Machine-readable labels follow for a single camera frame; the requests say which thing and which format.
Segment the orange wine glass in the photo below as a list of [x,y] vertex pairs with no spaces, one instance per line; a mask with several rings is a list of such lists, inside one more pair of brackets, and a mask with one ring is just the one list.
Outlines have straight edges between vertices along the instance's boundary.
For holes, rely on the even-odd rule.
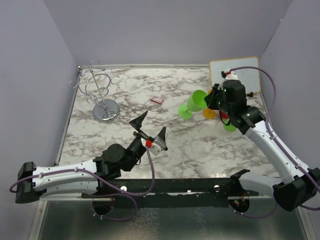
[[209,109],[209,108],[205,108],[202,111],[202,115],[204,118],[206,119],[214,119],[217,115],[215,110]]

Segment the green wine glass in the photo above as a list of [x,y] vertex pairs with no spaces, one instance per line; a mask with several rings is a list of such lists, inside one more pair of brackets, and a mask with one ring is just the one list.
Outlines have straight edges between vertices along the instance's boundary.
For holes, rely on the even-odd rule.
[[232,133],[237,130],[237,128],[231,124],[230,119],[223,118],[222,120],[223,120],[223,127],[227,132]]
[[178,108],[178,114],[183,119],[189,119],[194,112],[200,112],[207,107],[205,97],[208,94],[203,90],[196,90],[188,98],[187,103],[180,105]]

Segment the red wine glass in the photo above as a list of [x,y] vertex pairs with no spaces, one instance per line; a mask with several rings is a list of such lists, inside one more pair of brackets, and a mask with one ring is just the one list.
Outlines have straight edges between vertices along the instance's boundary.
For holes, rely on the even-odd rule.
[[225,113],[222,112],[222,111],[219,111],[219,116],[220,116],[222,119],[228,119],[228,118],[229,118],[228,115],[225,114]]

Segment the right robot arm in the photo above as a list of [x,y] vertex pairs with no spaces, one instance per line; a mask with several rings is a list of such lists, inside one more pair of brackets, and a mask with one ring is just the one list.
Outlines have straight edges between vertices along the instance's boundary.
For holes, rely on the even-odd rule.
[[247,104],[245,86],[239,80],[216,83],[204,98],[211,110],[220,110],[233,125],[263,152],[279,177],[268,177],[241,170],[232,175],[229,189],[240,196],[254,191],[272,197],[284,210],[291,212],[313,198],[320,187],[319,168],[311,169],[299,160],[266,122],[264,114]]

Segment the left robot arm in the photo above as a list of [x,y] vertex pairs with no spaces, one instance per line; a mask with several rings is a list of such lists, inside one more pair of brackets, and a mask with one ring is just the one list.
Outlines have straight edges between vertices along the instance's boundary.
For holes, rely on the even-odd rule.
[[25,162],[20,168],[17,181],[9,191],[15,194],[15,203],[27,204],[56,194],[80,193],[106,197],[110,190],[119,190],[109,181],[119,178],[121,172],[130,172],[140,164],[144,154],[159,155],[167,151],[166,127],[155,136],[149,136],[141,129],[147,113],[131,120],[134,140],[128,147],[118,143],[110,145],[94,159],[81,163],[41,167],[32,161]]

